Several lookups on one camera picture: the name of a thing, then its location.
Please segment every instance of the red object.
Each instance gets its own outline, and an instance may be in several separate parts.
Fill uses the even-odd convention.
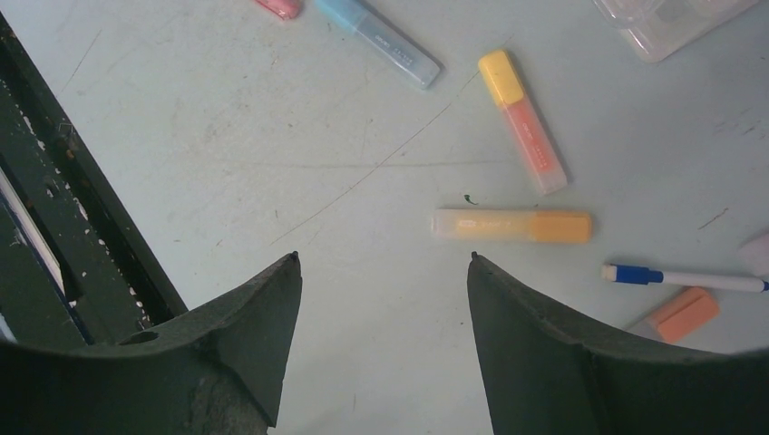
[[[299,3],[299,0],[257,0],[257,3],[263,5],[283,20],[296,18],[299,15],[299,11],[302,10],[302,4]]]

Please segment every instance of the blue highlighter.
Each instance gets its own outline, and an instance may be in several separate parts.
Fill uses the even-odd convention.
[[[358,34],[398,67],[420,89],[427,89],[441,67],[356,0],[316,0],[324,14],[350,34]]]

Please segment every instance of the clear plastic box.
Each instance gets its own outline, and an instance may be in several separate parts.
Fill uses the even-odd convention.
[[[759,0],[593,0],[646,62],[659,62]]]

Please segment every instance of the orange highlighter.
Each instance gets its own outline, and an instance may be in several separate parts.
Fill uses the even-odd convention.
[[[558,156],[542,128],[531,100],[523,90],[521,79],[512,67],[510,56],[497,50],[478,62],[486,86],[500,108],[512,132],[518,138],[518,149],[541,195],[548,195],[569,185]]]

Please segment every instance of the white tabletop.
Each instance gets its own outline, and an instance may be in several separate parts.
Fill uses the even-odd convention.
[[[0,0],[190,307],[297,250],[305,278],[275,434],[491,433],[465,289],[479,251],[624,327],[674,287],[623,260],[744,274],[769,226],[769,5],[655,65],[589,0],[371,0],[445,71],[410,87],[312,5]],[[510,50],[572,185],[531,188],[476,63]],[[592,212],[586,246],[436,240],[436,208]],[[708,223],[713,217],[716,220]],[[684,344],[769,343],[769,297],[715,292]]]

